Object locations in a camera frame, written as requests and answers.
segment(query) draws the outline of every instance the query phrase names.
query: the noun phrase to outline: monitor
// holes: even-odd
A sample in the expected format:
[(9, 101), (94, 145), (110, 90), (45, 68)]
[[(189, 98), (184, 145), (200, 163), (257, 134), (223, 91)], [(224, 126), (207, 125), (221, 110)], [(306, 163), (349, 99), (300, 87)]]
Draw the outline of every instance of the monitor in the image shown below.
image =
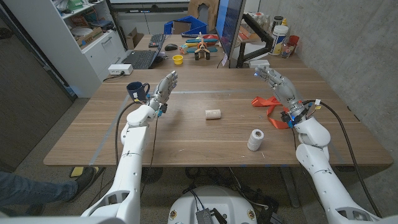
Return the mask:
[(228, 59), (235, 48), (246, 0), (220, 0), (216, 31)]

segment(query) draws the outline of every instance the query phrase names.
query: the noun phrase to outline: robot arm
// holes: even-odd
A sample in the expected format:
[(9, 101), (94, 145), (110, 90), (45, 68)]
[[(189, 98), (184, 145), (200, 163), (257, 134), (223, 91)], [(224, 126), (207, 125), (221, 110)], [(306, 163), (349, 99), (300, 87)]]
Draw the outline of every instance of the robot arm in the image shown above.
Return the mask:
[(112, 187), (82, 217), (116, 217), (125, 223), (140, 222), (140, 186), (142, 155), (149, 140), (149, 124), (164, 113), (171, 91), (177, 85), (175, 71), (156, 86), (145, 105), (129, 113), (121, 132), (124, 145)]
[(275, 97), (289, 109), (282, 120), (294, 126), (301, 144), (296, 157), (310, 173), (329, 223), (376, 222), (380, 218), (356, 204), (329, 164), (327, 145), (330, 133), (314, 117), (306, 118), (307, 109), (292, 82), (271, 68), (257, 67), (254, 74), (265, 80)]

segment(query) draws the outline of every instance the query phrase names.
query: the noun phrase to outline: wooden table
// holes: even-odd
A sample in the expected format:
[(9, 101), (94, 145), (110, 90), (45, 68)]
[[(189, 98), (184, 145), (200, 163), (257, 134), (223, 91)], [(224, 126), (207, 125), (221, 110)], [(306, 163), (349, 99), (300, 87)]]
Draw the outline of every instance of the wooden table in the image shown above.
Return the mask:
[[(147, 49), (146, 35), (136, 49)], [(180, 45), (183, 39), (171, 36), (169, 43)], [(193, 54), (184, 55), (182, 65), (174, 65), (171, 57), (178, 50), (167, 52), (170, 59), (152, 70), (135, 70), (131, 75), (104, 82), (58, 143), (44, 159), (49, 166), (113, 166), (115, 119), (132, 100), (126, 85), (133, 81), (147, 82), (152, 89), (172, 70), (178, 73), (178, 84), (172, 92), (168, 110), (159, 118), (153, 166), (297, 166), (294, 139), (289, 129), (278, 130), (268, 122), (266, 108), (255, 108), (256, 96), (268, 98), (272, 91), (266, 83), (253, 76), (253, 69), (216, 69), (223, 52), (212, 53), (211, 60), (195, 61)], [(322, 99), (331, 106), (345, 124), (358, 164), (386, 166), (391, 156), (361, 124), (337, 94), (310, 68), (293, 55), (291, 58), (267, 56), (271, 67), (288, 77), (302, 96)], [(122, 116), (119, 131), (129, 108)], [(205, 110), (220, 109), (219, 120), (205, 119)], [(274, 111), (279, 118), (281, 107)], [(351, 165), (349, 151), (336, 118), (326, 108), (315, 117), (331, 133), (330, 163)], [(150, 164), (155, 126), (152, 122), (150, 140), (143, 165)], [(253, 129), (261, 129), (265, 140), (256, 152), (247, 149)], [(119, 140), (119, 154), (123, 145)]]

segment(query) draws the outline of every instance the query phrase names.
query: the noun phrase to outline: orange ribbon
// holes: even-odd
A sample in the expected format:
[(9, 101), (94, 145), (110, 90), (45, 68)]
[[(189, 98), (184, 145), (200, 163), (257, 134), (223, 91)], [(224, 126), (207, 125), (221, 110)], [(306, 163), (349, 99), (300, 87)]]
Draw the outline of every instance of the orange ribbon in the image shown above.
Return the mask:
[[(277, 120), (269, 117), (276, 106), (282, 105), (282, 103), (279, 103), (279, 101), (277, 101), (277, 99), (274, 96), (269, 98), (268, 100), (265, 100), (265, 99), (257, 96), (254, 100), (252, 100), (251, 104), (255, 107), (269, 106), (269, 108), (267, 110), (267, 117), (268, 117), (269, 122), (271, 122), (271, 124), (274, 125), (274, 127), (277, 129), (289, 128), (287, 123), (282, 122), (282, 121), (277, 121)], [(286, 107), (284, 107), (284, 111), (288, 112), (289, 110)]]

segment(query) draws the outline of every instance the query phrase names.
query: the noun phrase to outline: tape on table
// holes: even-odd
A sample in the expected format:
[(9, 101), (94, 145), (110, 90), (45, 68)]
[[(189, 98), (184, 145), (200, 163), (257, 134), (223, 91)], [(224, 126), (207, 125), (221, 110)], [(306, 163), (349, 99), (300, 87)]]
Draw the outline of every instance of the tape on table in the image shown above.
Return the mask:
[(248, 141), (248, 148), (252, 151), (258, 150), (263, 139), (264, 133), (260, 129), (254, 129)]
[(221, 110), (206, 110), (206, 119), (220, 119)]

